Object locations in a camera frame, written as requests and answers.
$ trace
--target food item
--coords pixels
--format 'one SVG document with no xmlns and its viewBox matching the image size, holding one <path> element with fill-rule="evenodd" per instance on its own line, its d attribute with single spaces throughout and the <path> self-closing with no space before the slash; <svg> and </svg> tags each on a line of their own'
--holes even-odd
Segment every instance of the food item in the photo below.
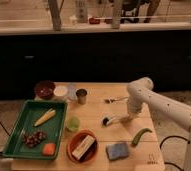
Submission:
<svg viewBox="0 0 191 171">
<path fill-rule="evenodd" d="M 132 146 L 133 147 L 136 147 L 137 145 L 138 145 L 138 143 L 139 143 L 139 141 L 140 141 L 140 139 L 141 139 L 141 136 L 144 134 L 144 133 L 146 133 L 146 132 L 152 132 L 149 128 L 144 128 L 144 129 L 142 129 L 141 131 L 139 131 L 136 135 L 135 135 L 135 137 L 133 138 L 133 141 L 132 141 Z"/>
<path fill-rule="evenodd" d="M 43 147 L 42 154 L 46 155 L 46 156 L 52 156 L 52 155 L 54 155 L 55 150 L 56 150 L 56 144 L 47 143 Z"/>
<path fill-rule="evenodd" d="M 33 133 L 33 135 L 25 134 L 23 137 L 23 143 L 26 146 L 33 148 L 36 145 L 40 144 L 45 138 L 46 138 L 46 135 L 44 132 L 36 131 Z"/>
<path fill-rule="evenodd" d="M 80 160 L 81 157 L 87 152 L 87 150 L 93 145 L 95 142 L 95 138 L 87 135 L 84 140 L 73 150 L 72 155 L 77 159 Z"/>
<path fill-rule="evenodd" d="M 36 123 L 34 124 L 34 126 L 39 126 L 41 124 L 43 124 L 44 122 L 46 122 L 47 120 L 49 120 L 50 118 L 52 118 L 54 115 L 56 114 L 56 111 L 53 109 L 49 109 L 47 112 L 45 112 L 45 114 L 40 117 Z"/>
<path fill-rule="evenodd" d="M 129 156 L 129 149 L 126 142 L 108 145 L 106 147 L 107 157 L 109 160 L 117 160 Z"/>
</svg>

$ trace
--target small container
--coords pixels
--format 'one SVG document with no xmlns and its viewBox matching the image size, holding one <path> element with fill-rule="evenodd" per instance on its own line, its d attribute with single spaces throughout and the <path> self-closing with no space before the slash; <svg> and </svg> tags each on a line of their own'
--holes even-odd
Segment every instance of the small container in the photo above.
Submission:
<svg viewBox="0 0 191 171">
<path fill-rule="evenodd" d="M 85 89 L 78 89 L 76 91 L 76 96 L 78 98 L 78 103 L 79 104 L 85 104 L 87 100 L 87 91 Z"/>
<path fill-rule="evenodd" d="M 69 17 L 70 25 L 75 26 L 77 24 L 77 17 L 75 15 Z"/>
<path fill-rule="evenodd" d="M 68 85 L 68 98 L 70 100 L 77 100 L 76 97 L 76 86 L 74 83 L 69 83 Z"/>
<path fill-rule="evenodd" d="M 44 80 L 38 82 L 34 87 L 34 93 L 36 96 L 44 100 L 49 100 L 53 97 L 53 90 L 55 84 L 50 80 Z"/>
<path fill-rule="evenodd" d="M 101 20 L 100 19 L 96 19 L 94 17 L 89 18 L 89 23 L 90 24 L 100 24 Z"/>
<path fill-rule="evenodd" d="M 66 128 L 70 131 L 70 132 L 76 132 L 78 131 L 80 126 L 80 120 L 77 117 L 70 117 L 67 120 L 66 123 Z"/>
<path fill-rule="evenodd" d="M 53 91 L 54 100 L 66 101 L 68 98 L 68 88 L 67 86 L 56 86 Z"/>
</svg>

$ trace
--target green pepper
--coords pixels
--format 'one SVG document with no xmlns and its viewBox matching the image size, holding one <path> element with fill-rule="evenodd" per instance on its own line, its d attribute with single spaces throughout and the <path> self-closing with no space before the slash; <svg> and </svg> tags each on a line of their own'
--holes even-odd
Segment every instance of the green pepper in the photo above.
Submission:
<svg viewBox="0 0 191 171">
<path fill-rule="evenodd" d="M 142 130 L 140 130 L 136 135 L 135 137 L 133 138 L 133 141 L 132 141 L 132 146 L 133 147 L 136 147 L 141 139 L 141 136 L 146 133 L 146 132 L 152 132 L 149 128 L 144 128 Z"/>
</svg>

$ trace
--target grapes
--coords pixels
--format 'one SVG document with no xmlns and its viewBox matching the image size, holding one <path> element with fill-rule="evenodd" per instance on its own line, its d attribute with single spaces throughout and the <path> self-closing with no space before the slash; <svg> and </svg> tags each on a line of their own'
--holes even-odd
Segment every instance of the grapes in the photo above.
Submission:
<svg viewBox="0 0 191 171">
<path fill-rule="evenodd" d="M 32 135 L 25 134 L 23 137 L 23 143 L 29 148 L 33 148 L 36 145 L 40 144 L 46 135 L 42 131 L 35 131 Z"/>
</svg>

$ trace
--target toy vegetable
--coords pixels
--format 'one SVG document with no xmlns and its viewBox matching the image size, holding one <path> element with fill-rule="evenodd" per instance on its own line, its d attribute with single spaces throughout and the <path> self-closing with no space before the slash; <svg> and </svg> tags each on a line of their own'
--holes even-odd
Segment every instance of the toy vegetable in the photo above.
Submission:
<svg viewBox="0 0 191 171">
<path fill-rule="evenodd" d="M 132 146 L 133 147 L 136 147 L 137 145 L 138 145 L 138 143 L 139 143 L 139 141 L 140 141 L 140 139 L 141 139 L 141 136 L 144 134 L 144 133 L 146 133 L 146 132 L 152 132 L 149 128 L 144 128 L 144 129 L 142 129 L 141 131 L 139 131 L 136 135 L 135 135 L 135 137 L 133 138 L 133 141 L 132 141 Z"/>
<path fill-rule="evenodd" d="M 56 150 L 56 144 L 47 143 L 43 147 L 42 154 L 46 155 L 46 156 L 52 156 L 52 155 L 54 155 L 55 150 Z"/>
<path fill-rule="evenodd" d="M 49 120 L 50 118 L 52 118 L 54 115 L 56 114 L 56 111 L 53 109 L 49 109 L 47 112 L 44 113 L 44 115 L 42 117 L 40 117 L 36 123 L 34 124 L 34 126 L 39 126 L 41 124 L 43 124 L 44 122 L 46 122 L 47 120 Z"/>
</svg>

